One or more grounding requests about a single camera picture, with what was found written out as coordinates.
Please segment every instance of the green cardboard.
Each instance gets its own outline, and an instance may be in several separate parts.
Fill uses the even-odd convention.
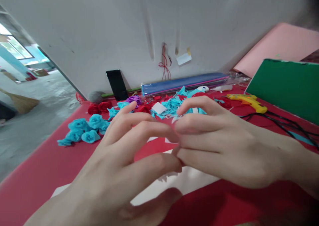
[[[319,125],[319,64],[265,59],[246,92]]]

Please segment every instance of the yellow glue gun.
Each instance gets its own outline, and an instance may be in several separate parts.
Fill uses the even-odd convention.
[[[241,100],[243,104],[251,105],[256,113],[264,114],[267,112],[267,107],[256,101],[257,97],[255,95],[228,94],[226,97],[230,100]]]

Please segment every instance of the red tablecloth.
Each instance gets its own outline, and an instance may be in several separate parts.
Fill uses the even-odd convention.
[[[243,94],[239,87],[227,92]],[[218,97],[225,93],[215,93]],[[268,103],[268,109],[298,122],[305,130],[319,132],[319,127],[295,117]],[[92,155],[99,142],[92,145],[76,143],[63,148],[57,140],[69,131],[67,125],[74,119],[90,118],[89,102],[84,102],[34,153],[19,165],[0,185],[0,225],[21,226],[52,195],[57,187],[69,184]],[[236,115],[246,115],[254,110],[246,105],[231,110]],[[163,122],[170,124],[171,119]],[[255,116],[252,123],[277,133],[285,134],[272,121]],[[302,144],[315,151],[313,146]],[[174,147],[164,140],[147,143],[136,160]],[[224,180],[196,190],[180,199],[170,210],[163,225],[236,225],[257,219],[261,215],[277,214],[287,209],[302,208],[313,202],[299,186],[291,182],[278,182],[265,189],[245,189]]]

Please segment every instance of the pink paper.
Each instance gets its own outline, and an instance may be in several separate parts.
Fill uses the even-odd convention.
[[[301,61],[319,49],[319,32],[279,23],[234,67],[253,77],[266,58]]]

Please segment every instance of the hand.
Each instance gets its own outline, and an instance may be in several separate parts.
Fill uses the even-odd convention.
[[[158,225],[164,220],[182,196],[177,189],[168,189],[140,206],[130,201],[160,176],[181,172],[181,163],[164,153],[134,163],[134,155],[149,137],[179,139],[170,126],[150,114],[129,114],[135,106],[132,102],[116,115],[70,187],[43,205],[26,225]]]
[[[299,142],[250,124],[207,96],[186,99],[177,113],[193,107],[208,115],[187,114],[176,122],[181,136],[173,154],[185,165],[247,188],[281,179],[297,182],[296,166],[301,168],[309,159]]]

